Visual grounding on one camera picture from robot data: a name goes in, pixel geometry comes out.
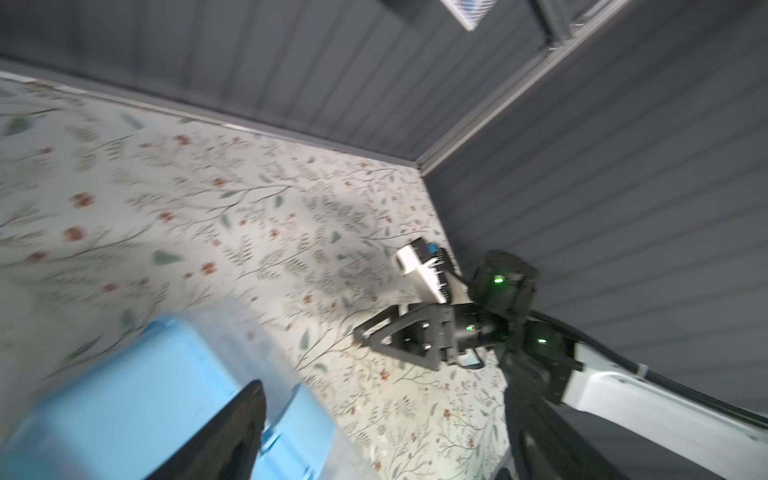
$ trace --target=metal frame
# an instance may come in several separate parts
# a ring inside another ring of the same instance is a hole
[[[413,161],[405,160],[403,158],[393,157],[391,155],[366,150],[364,148],[353,147],[351,145],[314,137],[312,135],[301,134],[285,128],[263,124],[236,115],[211,110],[209,108],[195,107],[190,104],[167,100],[166,98],[158,97],[156,95],[140,93],[127,88],[115,87],[89,78],[64,74],[47,68],[35,67],[34,65],[8,60],[7,58],[0,58],[0,78],[7,78],[14,81],[41,81],[53,88],[70,91],[98,100],[112,101],[127,104],[131,107],[193,118],[195,120],[220,125],[222,127],[248,131],[256,134],[264,134],[282,140],[309,145],[310,147],[342,151],[347,154],[359,155],[360,157],[381,160],[391,164],[405,165],[407,167],[416,166]]]
[[[571,54],[587,45],[589,41],[596,39],[607,26],[629,12],[629,7],[633,4],[636,5],[637,1],[611,0],[549,55],[542,52],[520,71],[515,72],[416,160],[416,164],[422,169],[422,176],[435,170],[459,147],[499,116],[512,102],[521,98]]]

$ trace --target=floral tablecloth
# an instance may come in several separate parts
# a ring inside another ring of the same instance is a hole
[[[498,369],[430,372],[351,341],[413,300],[389,255],[445,242],[417,170],[36,82],[0,82],[0,122],[0,439],[158,313],[234,295],[382,478],[498,463]]]

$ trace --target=gray panel wall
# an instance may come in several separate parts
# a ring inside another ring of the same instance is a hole
[[[426,177],[462,269],[518,254],[536,309],[768,412],[767,25],[644,2],[513,104]]]
[[[8,0],[0,55],[415,160],[545,46],[527,0]]]

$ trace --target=black bracket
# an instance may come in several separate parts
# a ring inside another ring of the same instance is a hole
[[[387,320],[389,324],[366,336],[368,330]],[[449,365],[458,362],[454,325],[452,305],[420,305],[402,316],[398,306],[393,305],[357,326],[353,338],[374,352],[438,370],[440,362]]]

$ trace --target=floral pattern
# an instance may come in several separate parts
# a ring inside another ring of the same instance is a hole
[[[390,255],[445,243],[416,170],[36,82],[0,83],[0,122],[3,438],[158,313],[234,295],[382,478],[489,476],[508,444],[498,369],[351,340],[414,300]]]

